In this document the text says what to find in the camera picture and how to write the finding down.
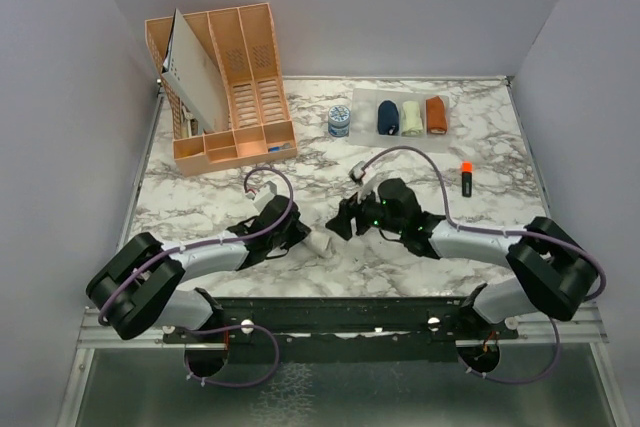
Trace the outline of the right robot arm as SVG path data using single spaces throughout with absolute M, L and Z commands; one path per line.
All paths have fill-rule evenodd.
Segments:
M 383 181 L 367 195 L 341 200 L 326 227 L 344 240 L 375 228 L 394 234 L 417 257 L 467 259 L 510 269 L 511 278 L 481 284 L 462 301 L 459 325 L 472 338 L 483 337 L 509 317 L 534 312 L 569 321 L 598 275 L 593 263 L 548 218 L 535 218 L 515 236 L 471 232 L 423 210 L 414 191 L 399 178 Z

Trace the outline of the white pink underwear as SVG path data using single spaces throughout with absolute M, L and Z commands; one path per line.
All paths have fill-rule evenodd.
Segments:
M 331 238 L 323 232 L 311 231 L 304 239 L 304 244 L 319 257 L 330 258 L 333 255 Z

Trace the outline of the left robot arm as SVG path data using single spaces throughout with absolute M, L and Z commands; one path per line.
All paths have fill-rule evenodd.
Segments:
M 213 300 L 200 290 L 180 297 L 177 287 L 276 259 L 274 250 L 287 253 L 310 234 L 296 203 L 277 195 L 259 214 L 188 244 L 164 243 L 149 232 L 134 236 L 89 281 L 86 295 L 100 310 L 99 322 L 123 340 L 173 324 L 186 327 L 199 341 L 210 341 L 221 327 Z

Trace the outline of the navy blue underwear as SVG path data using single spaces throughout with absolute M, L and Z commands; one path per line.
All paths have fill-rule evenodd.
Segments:
M 397 105 L 391 100 L 384 100 L 378 106 L 377 132 L 380 135 L 395 136 L 400 128 Z

